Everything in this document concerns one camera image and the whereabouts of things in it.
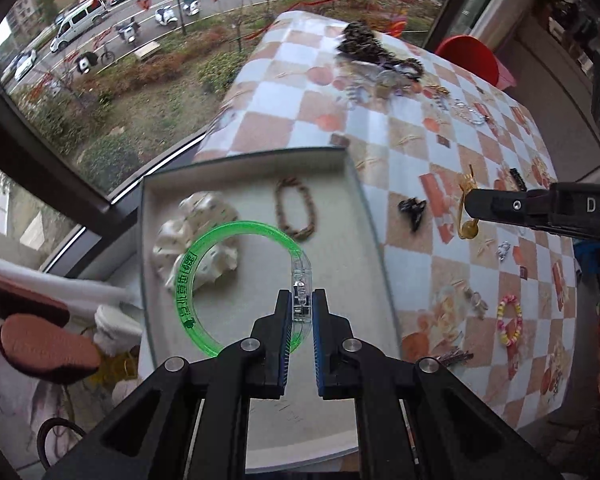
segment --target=colorful beaded bracelet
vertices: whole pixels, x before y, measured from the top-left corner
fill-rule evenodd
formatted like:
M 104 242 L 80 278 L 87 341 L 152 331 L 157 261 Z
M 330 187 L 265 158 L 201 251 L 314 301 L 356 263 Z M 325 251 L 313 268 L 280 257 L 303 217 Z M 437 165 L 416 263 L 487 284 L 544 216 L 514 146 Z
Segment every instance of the colorful beaded bracelet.
M 520 334 L 522 334 L 522 307 L 517 303 L 518 298 L 514 295 L 505 296 L 502 301 L 498 304 L 498 315 L 496 316 L 498 331 L 500 332 L 500 341 L 505 346 L 511 346 L 518 341 Z M 504 315 L 504 307 L 507 303 L 514 303 L 516 305 L 516 331 L 513 333 L 513 337 L 507 335 L 507 329 L 505 327 L 502 316 Z

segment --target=white van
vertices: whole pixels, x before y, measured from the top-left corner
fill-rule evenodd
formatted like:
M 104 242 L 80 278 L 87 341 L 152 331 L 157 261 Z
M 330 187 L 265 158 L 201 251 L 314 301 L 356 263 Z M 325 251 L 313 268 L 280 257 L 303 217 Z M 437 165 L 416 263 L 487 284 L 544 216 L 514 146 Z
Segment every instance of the white van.
M 67 12 L 58 29 L 58 34 L 51 41 L 51 52 L 64 50 L 69 43 L 95 25 L 99 25 L 108 12 L 102 0 L 84 2 Z

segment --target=metal screw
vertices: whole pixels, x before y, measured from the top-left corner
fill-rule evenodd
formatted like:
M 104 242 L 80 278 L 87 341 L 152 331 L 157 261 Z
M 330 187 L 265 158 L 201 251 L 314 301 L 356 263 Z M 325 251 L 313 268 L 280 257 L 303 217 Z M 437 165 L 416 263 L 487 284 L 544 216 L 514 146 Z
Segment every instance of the metal screw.
M 426 374 L 433 374 L 440 368 L 440 363 L 432 357 L 425 357 L 420 360 L 420 370 Z
M 164 362 L 164 368 L 168 372 L 177 372 L 178 370 L 182 370 L 184 366 L 184 359 L 182 357 L 169 357 Z
M 358 350 L 360 350 L 362 348 L 362 343 L 358 339 L 350 338 L 350 339 L 345 339 L 342 342 L 342 347 L 347 352 L 357 352 Z
M 240 342 L 240 348 L 245 352 L 253 352 L 260 348 L 260 342 L 254 337 L 248 337 Z

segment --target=white scrunchie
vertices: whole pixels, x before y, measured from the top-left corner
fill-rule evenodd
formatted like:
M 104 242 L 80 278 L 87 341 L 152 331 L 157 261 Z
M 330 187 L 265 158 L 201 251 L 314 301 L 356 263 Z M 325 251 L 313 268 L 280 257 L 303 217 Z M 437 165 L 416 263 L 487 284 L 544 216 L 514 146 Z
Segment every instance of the white scrunchie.
M 160 227 L 152 254 L 155 271 L 164 286 L 174 289 L 182 257 L 195 240 L 212 228 L 237 219 L 238 212 L 219 192 L 194 193 L 180 202 L 176 218 Z M 193 282 L 194 290 L 237 266 L 237 241 L 233 237 L 223 240 L 202 257 Z

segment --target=table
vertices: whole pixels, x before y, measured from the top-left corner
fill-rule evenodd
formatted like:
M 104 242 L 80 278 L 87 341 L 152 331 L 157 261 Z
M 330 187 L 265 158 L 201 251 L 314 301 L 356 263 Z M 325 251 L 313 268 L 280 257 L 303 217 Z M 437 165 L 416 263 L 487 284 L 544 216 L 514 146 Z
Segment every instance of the table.
M 402 334 L 403 357 L 439 355 L 451 345 L 474 353 L 455 373 L 512 427 L 558 408 L 571 369 L 576 316 L 570 238 L 480 222 L 473 240 L 456 234 L 469 165 L 479 187 L 515 190 L 509 168 L 529 189 L 548 187 L 555 173 L 525 107 L 487 82 L 416 46 L 381 35 L 400 58 L 426 70 L 420 93 L 347 98 L 352 78 L 336 56 L 346 23 L 307 12 L 281 14 L 238 74 L 223 112 L 194 160 L 300 146 L 346 144 L 356 164 Z M 441 84 L 488 116 L 475 126 L 457 108 L 443 110 L 427 85 Z M 397 204 L 428 201 L 420 229 Z M 511 249 L 500 262 L 499 244 Z M 467 300 L 488 305 L 480 319 Z M 500 298 L 520 298 L 524 329 L 508 349 L 496 334 Z M 505 310 L 512 326 L 513 307 Z

